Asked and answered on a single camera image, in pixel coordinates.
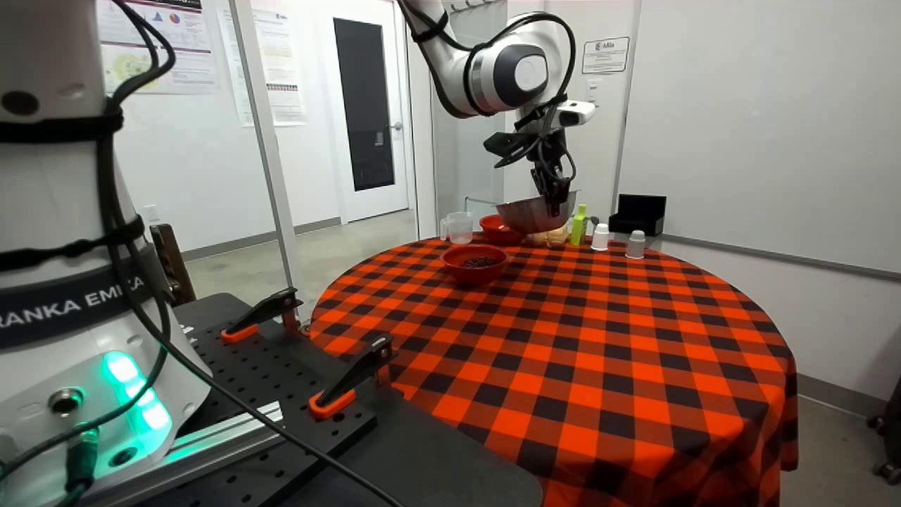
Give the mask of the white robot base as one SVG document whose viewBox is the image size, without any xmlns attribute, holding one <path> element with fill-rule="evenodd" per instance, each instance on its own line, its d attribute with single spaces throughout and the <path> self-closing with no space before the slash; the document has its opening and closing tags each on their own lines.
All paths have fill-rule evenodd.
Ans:
<svg viewBox="0 0 901 507">
<path fill-rule="evenodd" d="M 175 66 L 105 84 L 98 7 L 0 0 L 0 507 L 57 507 L 164 462 L 209 397 L 146 226 L 122 183 L 125 101 Z"/>
</svg>

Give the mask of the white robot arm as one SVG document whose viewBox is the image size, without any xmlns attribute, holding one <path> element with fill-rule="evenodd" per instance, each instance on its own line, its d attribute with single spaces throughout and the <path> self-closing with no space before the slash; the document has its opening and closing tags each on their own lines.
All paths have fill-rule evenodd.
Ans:
<svg viewBox="0 0 901 507">
<path fill-rule="evenodd" d="M 416 43 L 439 104 L 457 117 L 495 117 L 515 110 L 513 132 L 494 132 L 485 149 L 498 167 L 533 163 L 537 195 L 548 202 L 570 198 L 571 176 L 560 169 L 567 91 L 575 74 L 575 32 L 548 11 L 533 11 L 506 24 L 495 38 L 464 46 L 453 38 L 443 0 L 398 0 Z"/>
</svg>

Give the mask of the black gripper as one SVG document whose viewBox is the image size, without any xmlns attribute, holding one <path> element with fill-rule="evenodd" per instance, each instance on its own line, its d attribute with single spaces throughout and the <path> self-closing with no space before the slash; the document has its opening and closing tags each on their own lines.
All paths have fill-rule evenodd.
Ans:
<svg viewBox="0 0 901 507">
<path fill-rule="evenodd" d="M 495 156 L 495 167 L 510 167 L 520 157 L 533 163 L 529 176 L 540 195 L 567 195 L 575 176 L 563 171 L 567 131 L 540 118 L 518 122 L 510 132 L 494 132 L 485 149 Z"/>
</svg>

